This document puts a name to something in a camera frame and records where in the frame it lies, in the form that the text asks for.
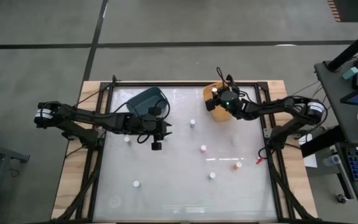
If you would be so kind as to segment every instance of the wooden table frame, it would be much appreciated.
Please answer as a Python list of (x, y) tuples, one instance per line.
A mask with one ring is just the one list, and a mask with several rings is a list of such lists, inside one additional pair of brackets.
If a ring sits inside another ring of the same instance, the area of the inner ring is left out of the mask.
[[(116, 82), (119, 86), (188, 86), (188, 85), (209, 85), (217, 81), (151, 81), (151, 82)], [(111, 82), (84, 82), (80, 101), (89, 97), (91, 94), (97, 92)], [(255, 85), (255, 89), (259, 89), (257, 93), (257, 99), (261, 101), (276, 100), (278, 98), (284, 98), (287, 96), (285, 85), (282, 80), (267, 80), (267, 81), (239, 81), (236, 82), (239, 85), (251, 84)], [(85, 102), (78, 105), (79, 108), (85, 110), (104, 111), (108, 113), (112, 98), (112, 88), (108, 91), (102, 92), (102, 94), (96, 94), (91, 96)], [(272, 126), (283, 125), (291, 119), (291, 116), (286, 113), (278, 113), (275, 115), (264, 116), (261, 119), (261, 125), (265, 128), (271, 128)], [(85, 128), (91, 128), (89, 124), (81, 124)], [(289, 139), (288, 143), (298, 145), (298, 143)], [(81, 146), (79, 141), (70, 141), (67, 154), (78, 149)], [(96, 191), (98, 186), (98, 170), (100, 169), (102, 150), (94, 149), (80, 149), (78, 152), (70, 155), (65, 159), (62, 175), (60, 177), (60, 184), (55, 199), (55, 205), (53, 207), (51, 218), (57, 218), (69, 207), (70, 203), (78, 195), (80, 189), (87, 187), (87, 185), (93, 184), (89, 190), (83, 190), (83, 198), (79, 200), (80, 205), (76, 209), (76, 213), (72, 213), (69, 218), (78, 220), (77, 223), (89, 223), (93, 219), (93, 207), (96, 200)], [(306, 173), (306, 169), (303, 163), (303, 157), (301, 151), (297, 148), (286, 146), (283, 151), (278, 151), (272, 157), (271, 164), (280, 171), (280, 175), (284, 177), (285, 183), (289, 184), (289, 187), (299, 202), (306, 208), (308, 213), (316, 217), (316, 208), (314, 206), (313, 196)], [(281, 189), (277, 186), (272, 179), (273, 195), (276, 195), (275, 206), (278, 219), (281, 218), (299, 218), (299, 215), (293, 211), (292, 206), (287, 203), (287, 198), (284, 196)]]

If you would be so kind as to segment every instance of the table leg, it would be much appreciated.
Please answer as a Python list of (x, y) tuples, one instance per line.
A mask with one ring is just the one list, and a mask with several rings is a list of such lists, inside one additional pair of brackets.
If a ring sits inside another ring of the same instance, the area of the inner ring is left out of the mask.
[(315, 152), (332, 146), (337, 142), (344, 142), (345, 137), (343, 136), (341, 127), (337, 125), (335, 128), (329, 129), (324, 134), (317, 136), (311, 141), (308, 141), (301, 145), (303, 157), (310, 156)]

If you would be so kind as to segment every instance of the gray floor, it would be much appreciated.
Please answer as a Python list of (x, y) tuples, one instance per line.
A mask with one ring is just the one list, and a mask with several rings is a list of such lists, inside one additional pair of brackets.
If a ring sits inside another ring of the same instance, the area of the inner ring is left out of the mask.
[[(91, 43), (102, 0), (0, 0), (0, 44)], [(100, 43), (352, 40), (358, 23), (337, 23), (325, 0), (110, 0)], [(293, 93), (316, 76), (313, 64), (346, 46), (98, 49), (90, 80), (211, 80), (216, 66), (235, 79), (285, 80)], [(0, 223), (46, 221), (67, 141), (36, 129), (37, 103), (78, 98), (89, 49), (0, 50), (0, 145), (31, 154), (0, 196)], [(310, 96), (315, 88), (302, 92)], [(317, 97), (322, 100), (324, 93)], [(332, 113), (326, 126), (336, 124)], [(333, 175), (310, 177), (320, 218), (358, 223), (357, 201), (333, 200)]]

